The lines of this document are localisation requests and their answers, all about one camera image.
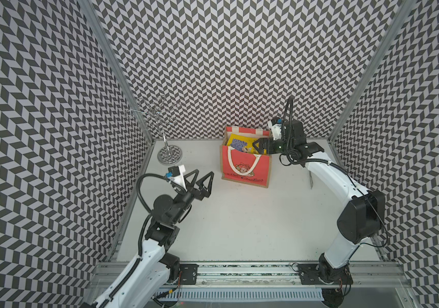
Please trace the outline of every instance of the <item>black cable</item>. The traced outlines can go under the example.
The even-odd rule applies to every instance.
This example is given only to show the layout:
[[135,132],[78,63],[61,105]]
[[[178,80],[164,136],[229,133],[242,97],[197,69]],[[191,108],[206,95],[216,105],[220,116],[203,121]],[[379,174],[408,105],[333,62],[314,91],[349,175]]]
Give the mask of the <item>black cable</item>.
[[152,299],[153,299],[153,302],[157,303],[160,307],[164,307],[164,308],[171,308],[171,307],[173,307],[173,305],[176,304],[176,303],[173,303],[173,305],[168,305],[167,303],[160,302],[156,298],[152,298]]
[[348,291],[346,292],[347,286],[348,286],[348,284],[346,284],[346,286],[344,287],[343,297],[346,297],[346,295],[348,295],[351,292],[351,285],[350,285],[350,288],[348,289]]
[[144,206],[146,211],[148,211],[148,213],[151,213],[151,209],[146,204],[146,201],[144,201],[144,198],[143,198],[143,196],[141,194],[141,184],[143,183],[144,178],[148,177],[148,176],[152,176],[152,177],[156,177],[156,178],[160,178],[162,180],[165,180],[165,181],[169,182],[170,184],[172,184],[173,187],[179,188],[179,190],[180,190],[179,193],[181,193],[181,194],[185,194],[186,193],[186,191],[185,191],[185,189],[183,187],[181,187],[179,184],[177,184],[175,182],[172,182],[166,176],[160,176],[160,175],[156,175],[156,174],[143,174],[136,181],[136,193],[137,193],[137,198],[139,199],[139,201],[141,201],[141,204]]
[[183,222],[184,221],[184,219],[187,217],[187,215],[191,212],[191,209],[192,209],[192,205],[191,206],[189,206],[189,210],[187,211],[187,213],[185,214],[185,216],[184,217],[182,217],[182,219],[180,219],[179,220],[179,223],[181,223],[181,222]]
[[144,224],[141,228],[141,232],[139,233],[139,239],[137,241],[137,251],[139,256],[142,258],[143,256],[143,236],[144,236],[144,230],[146,228],[146,225],[148,224],[149,219],[151,218],[151,214],[148,214],[148,216],[144,219]]
[[380,220],[380,223],[382,224],[383,231],[385,232],[385,243],[383,243],[382,245],[373,245],[373,244],[369,244],[369,243],[361,243],[361,244],[368,245],[371,247],[376,247],[376,248],[382,248],[382,247],[387,246],[387,243],[389,242],[389,233],[387,233],[387,228],[385,227],[385,223],[383,222],[382,218],[380,218],[380,215],[377,213],[376,209],[372,206],[372,203],[370,202],[370,200],[368,200],[367,196],[365,194],[363,194],[361,192],[361,190],[358,189],[356,184],[353,182],[353,180],[351,179],[351,177],[347,173],[346,173],[346,176],[350,179],[354,188],[356,188],[356,190],[358,190],[358,192],[365,198],[365,202],[368,202],[368,205],[374,210],[376,217],[378,217],[378,219]]
[[298,266],[300,265],[300,263],[294,262],[294,263],[291,265],[291,269],[292,269],[295,273],[298,273],[298,271],[295,271],[295,269],[293,268],[293,265],[295,265],[295,264],[296,264],[296,268],[298,268]]
[[279,159],[280,159],[280,163],[281,163],[281,165],[283,165],[283,166],[291,166],[291,163],[288,163],[288,165],[285,165],[285,164],[282,162],[282,160],[281,160],[281,156],[284,156],[284,154],[280,154],[280,155],[279,155]]
[[351,257],[354,255],[354,253],[358,250],[358,248],[360,248],[360,246],[357,246],[356,249],[353,251],[353,253],[351,254],[351,256],[347,259],[348,262],[350,261]]
[[125,274],[124,278],[118,283],[118,285],[113,289],[113,291],[108,295],[108,298],[110,301],[114,300],[114,296],[117,294],[118,290],[125,284],[125,282],[129,279],[129,277],[134,273],[137,266],[139,265],[139,262],[141,262],[141,259],[136,259],[132,267],[130,268],[129,272]]

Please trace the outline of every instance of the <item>white table surface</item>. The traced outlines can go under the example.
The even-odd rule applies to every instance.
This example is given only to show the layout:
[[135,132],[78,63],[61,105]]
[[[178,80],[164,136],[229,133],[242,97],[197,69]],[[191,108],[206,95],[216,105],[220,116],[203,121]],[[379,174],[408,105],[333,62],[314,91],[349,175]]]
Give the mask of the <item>white table surface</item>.
[[[332,157],[326,140],[319,143]],[[307,261],[318,260],[332,243],[342,208],[336,196],[315,175],[310,189],[308,170],[282,166],[273,155],[269,188],[222,180],[220,140],[171,141],[182,148],[179,164],[186,172],[199,169],[198,178],[214,171],[210,198],[195,200],[192,211],[178,224],[180,231],[169,252],[182,261]],[[164,175],[167,167],[156,159],[164,143],[157,141],[147,172]],[[152,207],[161,194],[175,196],[170,184],[156,178],[143,181],[142,195]],[[118,261],[129,261],[147,212],[136,201]],[[361,246],[352,261],[378,261],[373,247]]]

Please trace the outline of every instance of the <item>mounting plate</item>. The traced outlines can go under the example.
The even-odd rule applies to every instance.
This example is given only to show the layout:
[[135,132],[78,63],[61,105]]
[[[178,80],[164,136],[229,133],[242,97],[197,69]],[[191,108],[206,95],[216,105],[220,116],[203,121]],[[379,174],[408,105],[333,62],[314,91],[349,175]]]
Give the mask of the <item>mounting plate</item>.
[[195,284],[197,280],[197,264],[180,264],[180,285]]
[[[298,264],[298,276],[303,285],[333,285],[339,284],[339,281],[334,281],[333,283],[325,283],[318,277],[317,270],[318,263],[313,264]],[[341,282],[343,285],[353,284],[353,278],[351,278],[351,274],[347,275],[346,273],[341,273]]]

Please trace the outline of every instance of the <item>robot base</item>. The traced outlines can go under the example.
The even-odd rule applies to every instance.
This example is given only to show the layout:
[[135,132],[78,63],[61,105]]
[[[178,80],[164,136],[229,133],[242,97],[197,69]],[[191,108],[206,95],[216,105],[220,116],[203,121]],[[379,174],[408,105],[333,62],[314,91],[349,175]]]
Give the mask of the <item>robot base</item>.
[[348,266],[341,268],[331,268],[327,263],[324,254],[319,258],[319,263],[298,264],[298,275],[303,285],[351,285],[351,277]]

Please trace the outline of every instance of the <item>chevron pattern wall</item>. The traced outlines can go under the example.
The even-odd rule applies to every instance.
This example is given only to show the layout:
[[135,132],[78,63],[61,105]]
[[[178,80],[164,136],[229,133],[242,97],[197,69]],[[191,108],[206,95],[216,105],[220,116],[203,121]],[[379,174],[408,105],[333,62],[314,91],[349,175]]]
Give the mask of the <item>chevron pattern wall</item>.
[[266,127],[291,94],[308,135],[327,137],[400,1],[93,4],[136,99],[181,105],[170,137]]
[[421,304],[439,307],[439,0],[418,1],[337,147],[387,194],[388,256]]
[[0,1],[0,307],[81,300],[146,148],[127,109],[74,0]]

